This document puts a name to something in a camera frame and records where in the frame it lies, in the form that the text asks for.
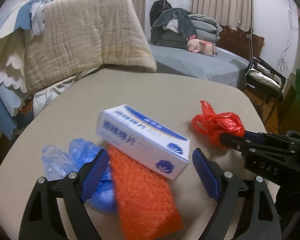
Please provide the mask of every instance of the wooden headboard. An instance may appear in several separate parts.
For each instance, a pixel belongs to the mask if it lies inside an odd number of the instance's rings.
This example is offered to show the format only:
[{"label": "wooden headboard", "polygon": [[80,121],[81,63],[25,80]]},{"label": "wooden headboard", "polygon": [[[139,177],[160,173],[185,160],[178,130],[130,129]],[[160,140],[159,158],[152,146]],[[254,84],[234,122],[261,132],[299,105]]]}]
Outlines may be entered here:
[{"label": "wooden headboard", "polygon": [[[241,30],[232,30],[227,26],[222,26],[223,31],[219,34],[220,40],[216,42],[219,48],[226,49],[240,57],[250,60],[249,33]],[[253,56],[259,57],[265,39],[263,37],[253,35],[252,47]]]}]

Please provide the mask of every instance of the silver bolt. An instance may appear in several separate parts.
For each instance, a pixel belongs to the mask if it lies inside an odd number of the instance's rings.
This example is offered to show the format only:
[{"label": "silver bolt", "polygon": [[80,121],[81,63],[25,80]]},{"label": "silver bolt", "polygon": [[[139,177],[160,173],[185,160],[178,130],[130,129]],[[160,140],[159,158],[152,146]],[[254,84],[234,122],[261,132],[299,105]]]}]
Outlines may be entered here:
[{"label": "silver bolt", "polygon": [[40,184],[44,183],[45,181],[46,181],[46,178],[45,178],[45,177],[40,177],[40,178],[38,179],[38,183],[40,183]]},{"label": "silver bolt", "polygon": [[77,177],[77,173],[76,172],[70,172],[69,175],[68,175],[68,177],[70,179],[75,179]]},{"label": "silver bolt", "polygon": [[256,180],[257,180],[257,182],[263,182],[263,177],[256,176]]},{"label": "silver bolt", "polygon": [[231,172],[229,172],[229,171],[226,171],[226,172],[224,173],[224,175],[225,175],[227,178],[231,178],[231,177],[233,176],[233,174],[232,174]]}]

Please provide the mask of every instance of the pink plush toy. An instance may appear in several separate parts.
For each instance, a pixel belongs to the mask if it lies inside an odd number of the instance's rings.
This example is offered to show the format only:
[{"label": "pink plush toy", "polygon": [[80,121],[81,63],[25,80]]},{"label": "pink plush toy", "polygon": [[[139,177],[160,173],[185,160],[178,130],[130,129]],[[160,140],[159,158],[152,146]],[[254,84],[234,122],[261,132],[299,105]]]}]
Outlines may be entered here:
[{"label": "pink plush toy", "polygon": [[213,46],[211,42],[199,40],[192,35],[187,43],[188,51],[193,53],[201,53],[207,56],[218,55],[216,46]]}]

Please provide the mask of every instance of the tissue box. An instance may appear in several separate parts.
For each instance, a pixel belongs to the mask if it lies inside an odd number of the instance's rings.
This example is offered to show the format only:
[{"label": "tissue box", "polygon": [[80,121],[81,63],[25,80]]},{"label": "tissue box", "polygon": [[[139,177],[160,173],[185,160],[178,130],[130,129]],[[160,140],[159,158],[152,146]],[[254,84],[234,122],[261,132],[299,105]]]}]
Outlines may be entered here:
[{"label": "tissue box", "polygon": [[189,162],[190,140],[128,105],[104,110],[97,134],[152,171],[174,179]]}]

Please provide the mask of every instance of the gray bed sheet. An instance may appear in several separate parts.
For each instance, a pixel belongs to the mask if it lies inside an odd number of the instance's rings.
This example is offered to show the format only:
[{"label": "gray bed sheet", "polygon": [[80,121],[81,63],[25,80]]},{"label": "gray bed sheet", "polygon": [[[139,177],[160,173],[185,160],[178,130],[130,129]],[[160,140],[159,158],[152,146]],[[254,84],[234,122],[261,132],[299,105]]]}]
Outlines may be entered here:
[{"label": "gray bed sheet", "polygon": [[218,55],[214,57],[152,44],[150,49],[158,73],[207,79],[236,88],[244,86],[248,60],[225,49],[217,48]]}]

